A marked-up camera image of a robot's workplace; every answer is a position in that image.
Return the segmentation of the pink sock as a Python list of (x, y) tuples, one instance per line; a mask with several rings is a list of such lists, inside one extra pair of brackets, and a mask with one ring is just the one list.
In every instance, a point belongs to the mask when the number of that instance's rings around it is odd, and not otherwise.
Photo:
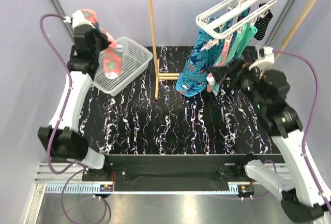
[[(223, 50), (222, 50), (220, 56), (218, 57), (218, 59), (216, 60), (216, 62), (214, 63), (213, 67), (223, 66), (225, 64), (227, 56), (228, 56), (228, 52), (230, 49), (232, 37), (233, 37), (233, 34), (229, 35), (225, 39)], [(209, 73), (206, 79), (207, 79), (207, 87), (206, 87), (207, 91), (209, 93), (213, 92), (213, 94), (215, 96), (217, 96), (218, 95), (218, 85), (216, 84), (215, 79), (212, 76), (212, 73)]]
[(122, 71), (122, 57), (124, 47), (117, 43), (111, 34), (99, 25), (98, 17), (95, 11), (90, 9), (81, 9), (85, 18), (90, 21), (96, 28), (98, 28), (108, 38), (110, 43), (108, 48), (104, 50), (103, 54), (103, 70), (108, 79), (115, 79), (120, 76)]

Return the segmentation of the mint green sock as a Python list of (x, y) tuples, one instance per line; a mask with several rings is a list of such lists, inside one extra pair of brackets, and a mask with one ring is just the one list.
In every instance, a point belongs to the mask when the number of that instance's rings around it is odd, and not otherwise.
[(254, 25), (248, 25), (246, 24), (243, 27), (243, 33), (241, 41), (239, 42), (236, 52), (235, 52), (235, 58), (239, 58), (241, 54), (243, 53), (245, 47), (248, 45), (248, 43), (252, 40), (252, 38), (257, 33), (258, 29)]
[(247, 27), (248, 27), (247, 24), (243, 25), (243, 26), (242, 26), (242, 27), (236, 32), (236, 34), (234, 35), (234, 41), (232, 42), (232, 45), (231, 45), (231, 47), (230, 47), (230, 51), (228, 52), (227, 58), (226, 58), (226, 60), (225, 60), (225, 65), (226, 65), (227, 63), (229, 63), (229, 62), (233, 59), (233, 57), (234, 57), (234, 55), (235, 55), (235, 53), (236, 53), (236, 51), (237, 51), (238, 45), (240, 44), (241, 40), (242, 40), (243, 37), (244, 37), (244, 34), (245, 34), (245, 32), (246, 32)]

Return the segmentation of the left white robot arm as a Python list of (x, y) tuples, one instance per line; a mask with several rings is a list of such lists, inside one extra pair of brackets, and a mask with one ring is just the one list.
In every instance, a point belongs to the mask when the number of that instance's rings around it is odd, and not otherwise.
[(109, 41), (93, 24), (80, 24), (73, 29), (74, 45), (70, 58), (64, 64), (65, 87), (47, 127), (40, 127), (38, 138), (47, 152), (47, 159), (61, 158), (94, 169), (98, 179), (105, 181), (112, 168), (105, 164), (103, 154), (90, 148), (88, 141), (79, 135), (78, 124), (85, 96), (99, 67), (99, 54)]

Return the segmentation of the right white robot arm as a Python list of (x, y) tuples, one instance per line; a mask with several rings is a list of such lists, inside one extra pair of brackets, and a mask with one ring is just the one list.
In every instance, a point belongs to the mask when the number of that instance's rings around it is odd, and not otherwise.
[(290, 85), (282, 71), (261, 69), (238, 59), (210, 72), (217, 84), (241, 90), (256, 107), (258, 121), (278, 147), (291, 179), (269, 169), (256, 156), (246, 155), (235, 166), (235, 176), (260, 183), (274, 195), (294, 223), (330, 223), (330, 189), (315, 180), (320, 177), (312, 161), (306, 130), (297, 112), (286, 102)]

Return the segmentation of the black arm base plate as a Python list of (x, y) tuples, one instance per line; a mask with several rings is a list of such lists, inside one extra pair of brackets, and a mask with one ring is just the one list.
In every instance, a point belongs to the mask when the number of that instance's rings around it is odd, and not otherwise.
[(284, 163), (280, 154), (108, 155), (104, 172), (90, 169), (82, 180), (114, 182), (118, 193), (216, 194), (228, 190), (228, 183), (250, 182), (238, 167), (250, 158)]

